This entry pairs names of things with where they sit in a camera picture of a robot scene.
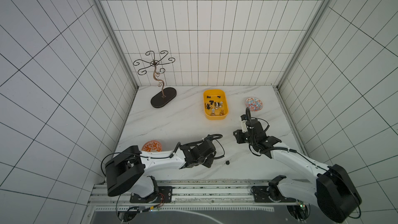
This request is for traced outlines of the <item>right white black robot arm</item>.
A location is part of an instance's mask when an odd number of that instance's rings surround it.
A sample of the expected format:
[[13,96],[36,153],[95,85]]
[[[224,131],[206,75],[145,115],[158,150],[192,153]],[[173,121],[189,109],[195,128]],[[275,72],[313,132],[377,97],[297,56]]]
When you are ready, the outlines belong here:
[[265,191],[272,202],[295,199],[318,207],[330,220],[341,224],[360,211],[362,199],[347,171],[335,164],[318,162],[288,147],[280,139],[268,136],[257,118],[241,116],[241,129],[234,131],[239,144],[248,144],[255,156],[266,155],[300,173],[308,181],[296,181],[286,175],[272,179]]

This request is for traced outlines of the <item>orange white patterned plate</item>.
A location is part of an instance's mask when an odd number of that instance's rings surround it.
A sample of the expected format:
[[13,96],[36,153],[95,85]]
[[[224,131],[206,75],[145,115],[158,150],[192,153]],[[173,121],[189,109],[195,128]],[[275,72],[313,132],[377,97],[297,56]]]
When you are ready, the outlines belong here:
[[142,151],[146,152],[161,152],[162,151],[162,144],[157,140],[152,140],[146,142],[143,147]]

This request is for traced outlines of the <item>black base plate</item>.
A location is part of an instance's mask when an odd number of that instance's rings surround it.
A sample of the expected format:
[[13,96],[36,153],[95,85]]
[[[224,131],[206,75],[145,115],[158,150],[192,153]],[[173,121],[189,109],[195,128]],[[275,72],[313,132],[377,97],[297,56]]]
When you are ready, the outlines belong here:
[[155,203],[159,204],[163,203],[171,203],[173,196],[173,187],[171,186],[161,186],[158,189],[150,194],[149,196],[142,198],[137,194],[132,194],[130,197],[130,203]]
[[268,186],[253,186],[250,189],[255,203],[296,203],[296,199],[286,198],[282,195],[272,195]]

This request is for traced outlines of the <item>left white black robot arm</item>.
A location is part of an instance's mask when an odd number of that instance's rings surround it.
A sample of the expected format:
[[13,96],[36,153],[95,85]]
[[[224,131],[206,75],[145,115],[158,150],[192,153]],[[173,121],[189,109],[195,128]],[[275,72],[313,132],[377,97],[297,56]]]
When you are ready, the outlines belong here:
[[200,141],[181,145],[178,143],[171,151],[146,152],[138,146],[130,146],[122,152],[113,153],[113,158],[102,169],[106,178],[107,195],[116,197],[131,192],[148,199],[159,193],[152,172],[164,170],[190,169],[196,166],[210,168],[218,159],[212,141],[222,138],[214,134]]

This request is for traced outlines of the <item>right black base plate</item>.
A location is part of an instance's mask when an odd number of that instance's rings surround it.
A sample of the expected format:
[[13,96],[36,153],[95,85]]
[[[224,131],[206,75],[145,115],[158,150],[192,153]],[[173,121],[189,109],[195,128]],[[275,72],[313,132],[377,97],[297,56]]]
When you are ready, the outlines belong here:
[[250,189],[255,203],[296,203],[296,199],[286,198],[282,195],[272,195],[268,186],[253,186]]

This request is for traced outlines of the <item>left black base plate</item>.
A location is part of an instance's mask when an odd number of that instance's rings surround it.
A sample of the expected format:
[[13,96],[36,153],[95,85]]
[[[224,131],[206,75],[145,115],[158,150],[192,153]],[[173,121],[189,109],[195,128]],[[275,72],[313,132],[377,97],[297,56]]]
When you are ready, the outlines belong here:
[[137,194],[132,194],[130,197],[130,203],[155,203],[159,204],[163,203],[171,203],[173,196],[173,187],[171,186],[161,186],[158,189],[150,194],[149,196],[142,198]]

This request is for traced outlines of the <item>red blue patterned bowl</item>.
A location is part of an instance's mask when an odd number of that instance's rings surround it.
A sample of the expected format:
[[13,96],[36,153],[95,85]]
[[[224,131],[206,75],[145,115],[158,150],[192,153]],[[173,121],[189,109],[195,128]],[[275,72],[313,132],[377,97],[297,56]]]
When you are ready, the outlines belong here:
[[263,109],[263,102],[257,97],[248,97],[245,100],[245,106],[249,108],[251,112],[258,112]]

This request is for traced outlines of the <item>aluminium mounting rail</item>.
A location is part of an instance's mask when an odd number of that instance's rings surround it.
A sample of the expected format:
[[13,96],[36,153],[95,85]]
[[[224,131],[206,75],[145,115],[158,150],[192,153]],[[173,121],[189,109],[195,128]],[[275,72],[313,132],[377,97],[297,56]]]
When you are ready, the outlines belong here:
[[[173,187],[171,203],[163,203],[163,207],[177,206],[234,206],[234,205],[297,205],[309,203],[315,205],[314,196],[300,196],[298,186],[308,186],[309,181],[298,179],[293,181],[293,194],[284,193],[283,197],[296,199],[296,203],[255,203],[250,189],[253,186],[268,186],[268,180],[160,180],[158,187]],[[133,193],[126,192],[116,197],[107,195],[106,184],[95,185],[89,198],[89,204],[95,206],[148,206],[151,203],[130,203]]]

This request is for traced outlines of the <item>yellow plastic storage box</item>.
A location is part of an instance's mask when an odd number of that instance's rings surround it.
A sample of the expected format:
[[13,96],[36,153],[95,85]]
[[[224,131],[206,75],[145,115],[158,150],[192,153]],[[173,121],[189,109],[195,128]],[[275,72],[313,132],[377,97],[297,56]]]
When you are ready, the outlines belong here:
[[203,93],[204,114],[208,120],[226,119],[229,108],[227,97],[221,89],[209,89]]

